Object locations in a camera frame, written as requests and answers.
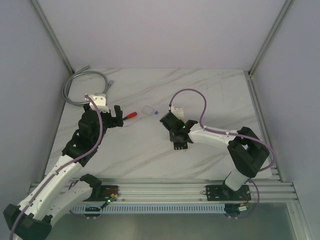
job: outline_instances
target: red marker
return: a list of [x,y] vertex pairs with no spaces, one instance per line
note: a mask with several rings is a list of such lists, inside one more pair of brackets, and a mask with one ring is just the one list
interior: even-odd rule
[[128,116],[124,117],[123,120],[132,119],[137,115],[138,115],[138,113],[135,111],[133,113],[130,113]]

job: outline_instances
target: white marble surface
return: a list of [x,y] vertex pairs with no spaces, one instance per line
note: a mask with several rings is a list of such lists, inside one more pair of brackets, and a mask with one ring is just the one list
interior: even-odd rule
[[[176,151],[168,131],[159,122],[168,112],[172,95],[183,88],[193,88],[205,95],[205,125],[228,130],[246,126],[261,136],[245,75],[240,69],[97,70],[114,80],[108,92],[109,107],[113,110],[114,105],[120,105],[124,116],[132,112],[138,116],[124,121],[123,127],[108,129],[98,152],[75,177],[90,173],[116,179],[225,179],[234,168],[227,148],[189,144],[189,149]],[[73,81],[69,96],[82,101],[85,94],[99,93],[103,88],[100,76],[84,75]],[[141,113],[145,105],[152,106],[159,115]],[[199,120],[204,103],[195,92],[182,92],[173,105],[183,107],[185,120]],[[78,128],[83,111],[81,107],[65,105],[46,172]],[[257,178],[271,175],[266,170]]]

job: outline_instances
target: gray cable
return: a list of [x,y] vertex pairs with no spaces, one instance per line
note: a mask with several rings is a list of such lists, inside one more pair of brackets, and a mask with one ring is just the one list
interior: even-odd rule
[[97,74],[100,75],[101,77],[103,77],[104,81],[105,81],[105,87],[103,90],[103,94],[106,94],[108,89],[111,87],[111,85],[113,84],[114,81],[108,81],[107,77],[98,71],[85,71],[88,70],[90,68],[90,66],[85,66],[84,68],[80,69],[79,71],[76,71],[63,85],[62,87],[62,98],[69,104],[78,106],[78,107],[82,107],[83,105],[89,103],[89,101],[72,101],[69,97],[68,97],[68,89],[71,86],[71,82],[73,79],[75,79],[76,77],[79,77],[81,75],[85,75],[85,74]]

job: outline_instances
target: white wall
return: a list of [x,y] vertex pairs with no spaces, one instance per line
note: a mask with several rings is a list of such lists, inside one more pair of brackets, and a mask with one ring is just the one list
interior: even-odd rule
[[71,65],[249,70],[285,0],[39,0]]
[[0,22],[0,239],[8,239],[2,212],[44,170],[68,73],[29,1],[2,0]]
[[256,82],[271,139],[313,235],[320,236],[320,1],[297,0]]

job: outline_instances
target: purple cable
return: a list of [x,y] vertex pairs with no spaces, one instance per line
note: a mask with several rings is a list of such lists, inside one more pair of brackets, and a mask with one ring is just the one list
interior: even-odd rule
[[201,97],[203,98],[203,100],[204,100],[204,107],[203,107],[203,111],[202,111],[201,116],[200,116],[199,124],[200,124],[200,126],[201,126],[204,130],[206,130],[206,131],[208,131],[208,132],[211,132],[211,133],[214,133],[214,134],[229,135],[229,136],[235,136],[235,137],[240,137],[240,138],[244,138],[244,139],[249,139],[249,140],[255,141],[255,142],[260,143],[260,144],[262,144],[263,146],[265,146],[265,147],[272,153],[273,159],[272,159],[272,162],[271,162],[268,166],[265,166],[265,167],[261,168],[261,169],[259,170],[259,172],[262,172],[262,171],[264,171],[264,170],[267,170],[267,169],[271,168],[271,167],[276,163],[276,161],[277,161],[276,152],[273,150],[273,148],[272,148],[270,145],[268,145],[267,143],[261,141],[260,139],[257,139],[257,138],[251,137],[251,136],[247,136],[247,135],[243,135],[243,134],[239,134],[239,133],[229,132],[229,133],[227,134],[227,133],[224,132],[224,131],[217,131],[217,130],[212,130],[212,129],[206,128],[206,127],[202,124],[202,119],[203,119],[203,117],[204,117],[204,115],[205,115],[205,112],[206,112],[206,109],[207,109],[207,99],[206,99],[206,97],[205,97],[201,92],[199,92],[198,90],[195,90],[195,89],[192,89],[192,88],[185,88],[185,89],[181,89],[180,91],[177,91],[177,92],[172,96],[172,98],[171,98],[171,100],[170,100],[170,103],[169,103],[169,107],[172,106],[172,102],[173,102],[174,98],[175,98],[179,93],[184,92],[184,91],[192,91],[192,92],[195,92],[195,93],[197,93],[197,94],[200,94]]
[[[91,103],[92,105],[94,106],[94,109],[96,111],[96,114],[98,115],[98,118],[99,118],[99,125],[100,125],[100,129],[99,129],[99,137],[95,143],[95,145],[89,150],[87,151],[86,153],[84,153],[83,155],[81,156],[78,156],[76,157],[75,159],[72,159],[71,161],[67,162],[66,164],[62,165],[61,167],[59,167],[57,170],[56,170],[56,173],[59,173],[63,168],[69,166],[70,164],[72,163],[75,163],[77,161],[79,161],[80,159],[88,156],[89,154],[91,154],[95,149],[98,148],[101,140],[102,140],[102,135],[103,135],[103,122],[102,122],[102,117],[101,117],[101,114],[99,112],[99,108],[97,107],[97,105],[95,104],[95,102],[88,96],[88,95],[85,95],[85,98],[87,98]],[[9,239],[10,240],[13,240],[14,238],[14,233],[15,233],[15,230],[16,230],[16,227],[18,225],[18,222],[20,221],[21,217],[23,216],[23,214],[27,211],[27,209],[29,208],[29,206],[35,201],[36,197],[41,193],[41,191],[45,188],[45,186],[54,178],[54,176],[56,176],[55,174],[52,174],[50,177],[47,178],[47,180],[41,185],[41,187],[39,188],[39,190],[33,195],[33,197],[30,199],[29,201],[29,205],[25,206],[24,209],[20,212],[20,214],[18,215],[18,217],[16,218],[16,220],[14,221],[14,224],[12,226],[12,229],[11,229],[11,232],[10,232],[10,235],[9,235]]]
[[255,205],[254,209],[248,215],[245,215],[245,216],[234,217],[234,216],[230,216],[228,213],[226,213],[225,215],[228,218],[235,219],[235,220],[246,219],[246,218],[250,217],[256,211],[256,209],[258,208],[258,205],[260,203],[260,193],[259,193],[259,190],[258,190],[258,186],[256,185],[256,183],[254,181],[252,181],[252,179],[248,180],[248,183],[252,183],[255,186],[255,189],[256,189],[257,198],[256,198],[256,205]]

